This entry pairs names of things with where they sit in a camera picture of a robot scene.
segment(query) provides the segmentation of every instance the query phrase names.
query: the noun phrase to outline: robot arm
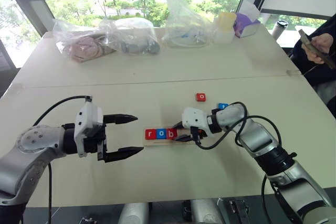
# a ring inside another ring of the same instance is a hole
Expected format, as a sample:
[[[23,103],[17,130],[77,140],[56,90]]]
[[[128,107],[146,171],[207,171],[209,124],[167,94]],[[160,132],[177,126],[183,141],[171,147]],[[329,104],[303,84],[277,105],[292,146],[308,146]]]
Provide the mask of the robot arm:
[[[33,126],[25,130],[15,146],[0,158],[0,223],[17,224],[46,166],[55,158],[78,153],[98,153],[98,160],[113,162],[128,158],[143,147],[126,147],[107,153],[107,123],[128,123],[135,116],[103,115],[101,108],[87,100],[76,122],[49,127]]]
[[[239,103],[214,110],[209,116],[201,110],[186,108],[182,122],[175,127],[191,129],[191,137],[184,135],[175,140],[194,140],[201,146],[203,137],[233,127],[232,130],[239,133],[240,144],[265,171],[276,198],[293,223],[325,223],[336,218],[336,209],[331,207],[328,195],[293,159],[296,154],[288,154],[261,124],[251,118],[244,119],[246,113]]]

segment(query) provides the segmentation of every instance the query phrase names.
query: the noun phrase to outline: window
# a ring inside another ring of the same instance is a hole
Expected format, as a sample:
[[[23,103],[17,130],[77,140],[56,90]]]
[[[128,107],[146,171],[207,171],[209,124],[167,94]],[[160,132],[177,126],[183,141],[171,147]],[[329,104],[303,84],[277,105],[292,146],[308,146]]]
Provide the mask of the window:
[[[306,34],[312,34],[326,20],[316,18],[304,18],[297,16],[276,15],[276,14],[261,14],[262,23],[270,33],[277,20],[282,19],[288,22],[287,29],[278,38],[277,43],[281,47],[294,47],[295,43],[300,39],[298,30],[302,29]]]
[[[0,39],[17,68],[23,66],[40,40],[15,0],[0,0]]]
[[[220,11],[235,11],[240,0],[186,0],[199,14],[213,20]],[[168,17],[166,0],[46,0],[55,18],[81,26],[97,26],[107,17],[144,17],[162,27]]]

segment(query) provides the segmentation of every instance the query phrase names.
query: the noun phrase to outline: person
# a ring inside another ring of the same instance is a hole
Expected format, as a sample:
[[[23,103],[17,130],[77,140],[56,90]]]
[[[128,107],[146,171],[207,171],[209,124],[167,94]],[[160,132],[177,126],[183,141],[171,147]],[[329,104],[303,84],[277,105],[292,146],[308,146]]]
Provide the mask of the person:
[[[313,46],[321,52],[327,53],[336,63],[336,15],[332,16],[308,38],[311,39]],[[330,69],[300,40],[295,44],[290,58],[336,118],[336,69]]]

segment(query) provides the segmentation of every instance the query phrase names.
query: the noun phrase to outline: person's hand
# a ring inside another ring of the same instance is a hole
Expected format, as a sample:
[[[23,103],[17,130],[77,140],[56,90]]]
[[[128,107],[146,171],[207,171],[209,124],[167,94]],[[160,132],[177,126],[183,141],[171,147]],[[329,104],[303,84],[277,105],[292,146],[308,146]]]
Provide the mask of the person's hand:
[[[334,39],[330,34],[321,34],[320,36],[313,37],[311,43],[321,52],[329,53]],[[323,64],[324,61],[316,54],[312,53],[304,44],[301,45],[302,49],[306,52],[307,58],[316,64]]]

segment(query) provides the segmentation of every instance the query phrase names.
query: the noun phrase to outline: smartphone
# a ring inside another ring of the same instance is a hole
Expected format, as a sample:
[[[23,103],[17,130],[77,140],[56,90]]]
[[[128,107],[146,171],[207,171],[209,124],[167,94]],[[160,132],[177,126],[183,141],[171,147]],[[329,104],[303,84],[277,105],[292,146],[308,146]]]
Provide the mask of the smartphone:
[[[314,54],[316,54],[318,57],[320,57],[325,64],[328,65],[330,69],[335,69],[336,65],[335,63],[330,59],[330,56],[324,52],[321,52],[319,49],[317,49],[315,46],[313,46],[312,43],[310,43],[310,40],[308,39],[305,32],[301,29],[299,30],[300,34],[300,40],[301,42]]]

